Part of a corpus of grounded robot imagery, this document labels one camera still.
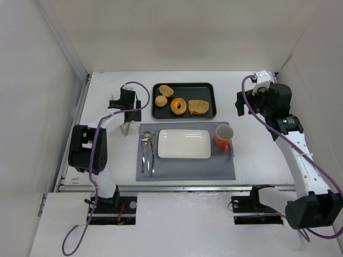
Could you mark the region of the brown bread slice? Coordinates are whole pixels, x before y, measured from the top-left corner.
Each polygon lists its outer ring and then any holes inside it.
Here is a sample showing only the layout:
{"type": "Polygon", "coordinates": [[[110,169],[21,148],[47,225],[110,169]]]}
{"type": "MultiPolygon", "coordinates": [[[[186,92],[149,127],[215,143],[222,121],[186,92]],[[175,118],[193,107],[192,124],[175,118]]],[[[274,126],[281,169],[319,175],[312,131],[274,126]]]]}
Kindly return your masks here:
{"type": "Polygon", "coordinates": [[[172,97],[174,95],[174,90],[168,85],[161,85],[159,87],[159,92],[162,96],[167,98],[172,97]]]}

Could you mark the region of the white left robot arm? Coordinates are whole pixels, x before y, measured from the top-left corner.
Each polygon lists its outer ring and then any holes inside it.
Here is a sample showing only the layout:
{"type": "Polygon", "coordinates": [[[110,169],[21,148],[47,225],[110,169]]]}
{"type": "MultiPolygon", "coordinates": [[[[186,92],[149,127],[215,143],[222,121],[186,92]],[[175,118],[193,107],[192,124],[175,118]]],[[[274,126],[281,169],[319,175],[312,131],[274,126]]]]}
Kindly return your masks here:
{"type": "Polygon", "coordinates": [[[108,162],[108,136],[123,125],[141,121],[141,101],[134,90],[120,89],[120,98],[110,100],[108,111],[88,123],[72,129],[68,154],[69,166],[77,172],[92,172],[91,183],[97,189],[98,202],[117,208],[120,193],[106,168],[108,162]]]}

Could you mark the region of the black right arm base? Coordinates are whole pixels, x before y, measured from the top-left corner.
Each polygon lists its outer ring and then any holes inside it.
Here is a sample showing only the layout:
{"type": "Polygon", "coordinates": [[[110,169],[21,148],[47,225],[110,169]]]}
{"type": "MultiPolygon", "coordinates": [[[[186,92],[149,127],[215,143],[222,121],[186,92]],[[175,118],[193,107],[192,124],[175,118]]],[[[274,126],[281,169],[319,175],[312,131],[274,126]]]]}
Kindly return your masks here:
{"type": "Polygon", "coordinates": [[[276,210],[273,208],[263,205],[260,203],[259,191],[264,188],[274,188],[274,186],[264,184],[264,185],[254,185],[250,191],[250,207],[249,210],[253,213],[276,213],[276,210]]]}

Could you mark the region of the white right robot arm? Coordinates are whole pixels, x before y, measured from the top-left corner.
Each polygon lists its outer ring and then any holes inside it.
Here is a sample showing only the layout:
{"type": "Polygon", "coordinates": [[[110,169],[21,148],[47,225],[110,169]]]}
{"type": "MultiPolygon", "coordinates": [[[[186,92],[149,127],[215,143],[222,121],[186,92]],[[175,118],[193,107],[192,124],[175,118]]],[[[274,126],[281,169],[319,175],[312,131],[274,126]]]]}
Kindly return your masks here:
{"type": "Polygon", "coordinates": [[[295,230],[331,226],[342,210],[342,189],[318,164],[307,148],[300,120],[290,114],[291,89],[268,82],[237,93],[239,116],[244,109],[264,125],[281,150],[291,171],[296,197],[270,185],[254,186],[254,205],[266,206],[284,215],[295,230]]]}

